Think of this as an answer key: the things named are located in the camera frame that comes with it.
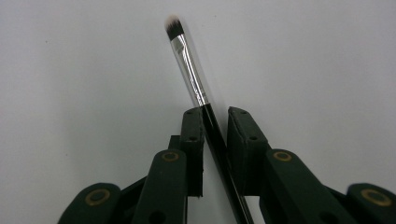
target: brush ferrule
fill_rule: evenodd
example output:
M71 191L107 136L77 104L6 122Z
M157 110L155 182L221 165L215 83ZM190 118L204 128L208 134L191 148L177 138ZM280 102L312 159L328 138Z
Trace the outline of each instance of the brush ferrule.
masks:
M171 45L181 73L186 83L188 83L187 86L189 87L190 94L196 99L199 106L209 104L201 79L198 77L197 69L192 60L186 37L184 35L178 35L171 41Z

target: white background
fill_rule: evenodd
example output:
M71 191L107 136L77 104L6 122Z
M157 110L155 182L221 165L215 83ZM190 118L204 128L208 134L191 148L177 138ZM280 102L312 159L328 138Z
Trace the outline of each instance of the white background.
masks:
M323 184L396 192L395 1L3 0L0 223L56 223L89 185L148 173L192 107L171 14L224 133L244 108ZM235 223L207 146L189 223Z

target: brass rivet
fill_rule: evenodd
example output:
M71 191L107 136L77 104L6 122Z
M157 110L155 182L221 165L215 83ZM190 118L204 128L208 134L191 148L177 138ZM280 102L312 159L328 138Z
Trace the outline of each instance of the brass rivet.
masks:
M392 205L392 200L387 195L375 189L363 189L361 196L370 203L375 203L378 206L387 207Z
M291 161L291 155L287 152L276 152L274 153L274 157L279 161Z
M89 206L96 206L107 201L109 197L110 191L108 189L95 189L85 197L85 203Z
M163 153L163 159L165 161L177 161L178 154L176 152L165 152Z

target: dark bristle tip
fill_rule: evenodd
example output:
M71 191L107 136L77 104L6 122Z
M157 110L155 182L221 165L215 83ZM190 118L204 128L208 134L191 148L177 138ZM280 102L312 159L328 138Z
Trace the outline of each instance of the dark bristle tip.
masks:
M183 27L181 26L179 19L171 20L166 26L166 33L168 33L169 39L172 41L178 35L183 35Z

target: makeup brush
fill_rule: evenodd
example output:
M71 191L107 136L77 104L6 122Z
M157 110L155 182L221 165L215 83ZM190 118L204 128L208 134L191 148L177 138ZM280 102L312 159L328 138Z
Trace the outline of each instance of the makeup brush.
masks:
M222 138L212 105L207 100L204 87L191 56L183 27L177 16L170 16L165 23L166 33L171 41L177 63L189 87L193 101L202 108L206 130L206 140L226 188L237 223L253 223L245 197L239 194L233 181L231 167L227 159L227 147Z

